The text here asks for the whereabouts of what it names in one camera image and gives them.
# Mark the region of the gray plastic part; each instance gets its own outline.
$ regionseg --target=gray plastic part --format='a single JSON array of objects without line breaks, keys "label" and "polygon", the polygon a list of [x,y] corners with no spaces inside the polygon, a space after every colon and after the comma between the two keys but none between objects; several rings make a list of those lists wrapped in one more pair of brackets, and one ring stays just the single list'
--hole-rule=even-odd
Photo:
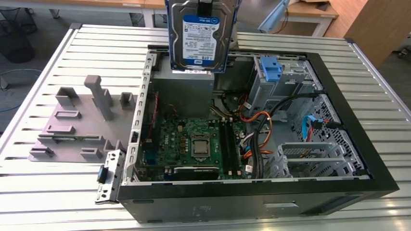
[{"label": "gray plastic part", "polygon": [[98,148],[82,148],[80,155],[84,159],[102,159],[103,154]]},{"label": "gray plastic part", "polygon": [[123,110],[137,108],[137,101],[131,92],[123,92],[120,95],[120,105]]},{"label": "gray plastic part", "polygon": [[123,144],[120,141],[118,141],[116,146],[114,147],[114,145],[111,144],[110,141],[106,141],[104,144],[104,152],[111,152],[114,150],[122,150],[123,152],[126,152],[126,149],[123,147]]},{"label": "gray plastic part", "polygon": [[112,103],[112,100],[108,90],[102,89],[100,83],[102,83],[100,76],[88,75],[86,77],[84,86],[91,90],[91,93],[94,95],[94,102],[100,109],[106,121],[110,121],[114,117],[112,112],[110,110],[110,105]]},{"label": "gray plastic part", "polygon": [[55,141],[55,139],[52,137],[40,137],[38,138],[38,140],[40,141],[40,143],[43,144],[58,144],[58,142]]},{"label": "gray plastic part", "polygon": [[115,147],[111,145],[110,140],[106,140],[106,144],[104,144],[104,151],[106,152],[111,152],[115,150]]},{"label": "gray plastic part", "polygon": [[66,133],[66,134],[74,134],[76,132],[76,129],[74,126],[54,126],[50,125],[46,129],[48,133]]},{"label": "gray plastic part", "polygon": [[60,88],[56,94],[56,99],[66,109],[68,109],[68,107],[74,107],[71,100],[78,97],[79,95],[74,88]]},{"label": "gray plastic part", "polygon": [[80,119],[82,118],[82,114],[79,111],[56,111],[54,116],[58,119]]},{"label": "gray plastic part", "polygon": [[51,158],[54,156],[52,150],[46,146],[34,148],[30,153],[39,158]]},{"label": "gray plastic part", "polygon": [[[106,121],[96,108],[92,95],[79,95],[72,98],[72,108],[75,111],[66,110],[58,105],[47,122],[38,142],[30,155],[31,161],[47,162],[76,162],[76,163],[103,163],[108,147],[114,150],[125,150],[129,146],[131,124],[134,119],[134,110],[123,110],[120,104],[120,95],[112,96],[112,120]],[[63,130],[64,127],[72,127],[74,133],[48,133],[48,128]],[[39,148],[50,148],[50,153],[39,153]],[[82,154],[83,148],[96,148],[99,152],[95,155],[103,155],[102,158],[91,157],[87,153]]]}]

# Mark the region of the white label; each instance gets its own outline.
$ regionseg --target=white label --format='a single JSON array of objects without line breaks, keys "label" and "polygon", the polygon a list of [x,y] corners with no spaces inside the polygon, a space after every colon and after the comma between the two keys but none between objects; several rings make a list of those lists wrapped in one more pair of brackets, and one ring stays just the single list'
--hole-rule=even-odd
[{"label": "white label", "polygon": [[183,58],[193,59],[193,64],[202,65],[215,60],[218,41],[213,37],[221,27],[217,17],[202,18],[185,15],[183,20]]},{"label": "white label", "polygon": [[246,172],[253,173],[253,166],[251,165],[246,165]]},{"label": "white label", "polygon": [[141,7],[141,4],[130,4],[130,3],[123,3],[123,6],[134,6],[134,7]]},{"label": "white label", "polygon": [[186,71],[173,71],[174,74],[209,74],[209,71],[201,70],[186,70]]},{"label": "white label", "polygon": [[322,17],[325,17],[325,18],[335,18],[335,15],[322,14]]},{"label": "white label", "polygon": [[247,109],[251,108],[251,104],[250,103],[245,102],[243,105],[245,105],[245,107],[247,107]]}]

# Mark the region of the metal bracket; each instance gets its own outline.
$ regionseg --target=metal bracket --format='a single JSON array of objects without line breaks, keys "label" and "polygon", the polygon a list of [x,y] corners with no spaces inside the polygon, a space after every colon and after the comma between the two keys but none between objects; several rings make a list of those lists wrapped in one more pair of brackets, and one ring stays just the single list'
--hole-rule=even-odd
[{"label": "metal bracket", "polygon": [[126,153],[119,149],[108,152],[106,163],[100,168],[98,182],[96,205],[118,204],[118,193],[120,188],[122,171]]}]

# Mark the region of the hard drive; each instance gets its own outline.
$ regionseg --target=hard drive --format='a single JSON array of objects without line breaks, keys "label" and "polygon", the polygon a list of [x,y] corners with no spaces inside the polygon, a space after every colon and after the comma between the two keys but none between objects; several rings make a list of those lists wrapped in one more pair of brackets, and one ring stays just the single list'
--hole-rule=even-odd
[{"label": "hard drive", "polygon": [[166,0],[171,68],[225,72],[241,0]]}]

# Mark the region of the cable on floor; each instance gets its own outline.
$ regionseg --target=cable on floor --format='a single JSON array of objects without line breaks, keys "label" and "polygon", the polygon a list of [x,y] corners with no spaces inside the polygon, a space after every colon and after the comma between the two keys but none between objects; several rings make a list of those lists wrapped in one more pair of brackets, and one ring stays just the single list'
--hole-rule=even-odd
[{"label": "cable on floor", "polygon": [[8,109],[4,109],[4,110],[0,110],[0,113],[2,113],[2,112],[8,112],[8,111],[11,111],[11,110],[14,110],[14,109],[19,108],[20,106],[22,106],[22,104],[19,104],[16,107],[12,107],[12,108],[8,108]]}]

